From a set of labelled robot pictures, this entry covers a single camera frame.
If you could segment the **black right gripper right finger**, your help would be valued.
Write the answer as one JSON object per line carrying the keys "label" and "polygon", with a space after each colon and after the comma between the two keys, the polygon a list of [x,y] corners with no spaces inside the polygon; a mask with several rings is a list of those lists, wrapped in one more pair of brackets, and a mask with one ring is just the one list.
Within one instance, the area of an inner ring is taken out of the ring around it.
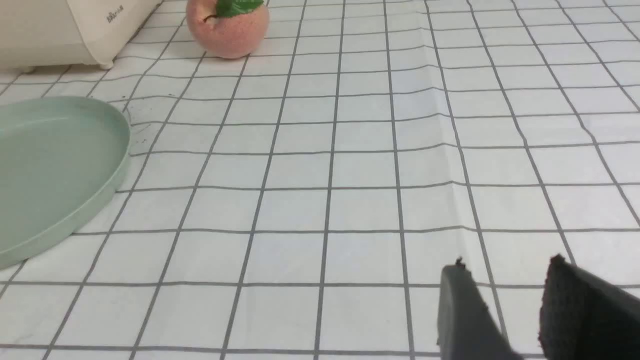
{"label": "black right gripper right finger", "polygon": [[539,334],[548,360],[637,360],[638,297],[553,256],[547,268]]}

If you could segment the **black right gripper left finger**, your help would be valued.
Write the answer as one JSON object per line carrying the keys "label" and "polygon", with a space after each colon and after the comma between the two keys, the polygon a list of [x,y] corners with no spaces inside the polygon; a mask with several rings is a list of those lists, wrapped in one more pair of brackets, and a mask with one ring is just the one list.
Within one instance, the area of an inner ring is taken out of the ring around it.
{"label": "black right gripper left finger", "polygon": [[442,360],[521,360],[493,321],[462,258],[442,268],[437,316]]}

